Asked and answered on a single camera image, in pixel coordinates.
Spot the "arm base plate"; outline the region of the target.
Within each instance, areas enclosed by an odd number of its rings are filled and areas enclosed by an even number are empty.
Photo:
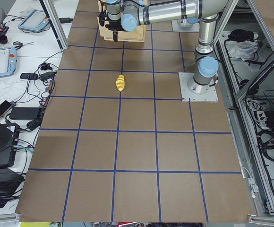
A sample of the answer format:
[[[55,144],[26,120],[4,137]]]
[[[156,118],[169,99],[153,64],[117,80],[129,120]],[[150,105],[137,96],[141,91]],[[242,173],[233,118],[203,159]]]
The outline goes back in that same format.
[[[194,73],[179,72],[181,99],[184,102],[218,102],[214,80],[208,85],[199,85],[194,81]]]
[[[186,32],[186,33],[198,33],[199,32],[200,19],[190,17],[187,19],[173,20],[172,30],[173,32]]]

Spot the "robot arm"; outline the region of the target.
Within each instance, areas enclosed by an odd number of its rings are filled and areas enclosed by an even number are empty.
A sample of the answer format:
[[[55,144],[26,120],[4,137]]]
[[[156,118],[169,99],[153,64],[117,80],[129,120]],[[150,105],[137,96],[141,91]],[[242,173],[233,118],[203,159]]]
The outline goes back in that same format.
[[[219,67],[217,59],[213,56],[216,21],[227,1],[173,0],[146,5],[142,0],[104,0],[100,4],[99,25],[111,31],[112,40],[115,42],[124,40],[122,35],[131,36],[140,27],[157,23],[178,24],[180,27],[187,23],[188,28],[195,24],[199,26],[194,51],[195,62],[192,64],[196,72],[183,87],[169,77],[173,74],[171,68],[178,65],[179,61],[173,59],[173,51],[168,49],[171,40],[167,35],[154,32],[163,47],[152,48],[146,54],[135,49],[124,50],[124,70],[152,72],[153,84],[161,87],[156,90],[158,98],[163,98],[164,93],[179,94],[184,87],[192,94],[200,96],[214,86],[211,80]]]

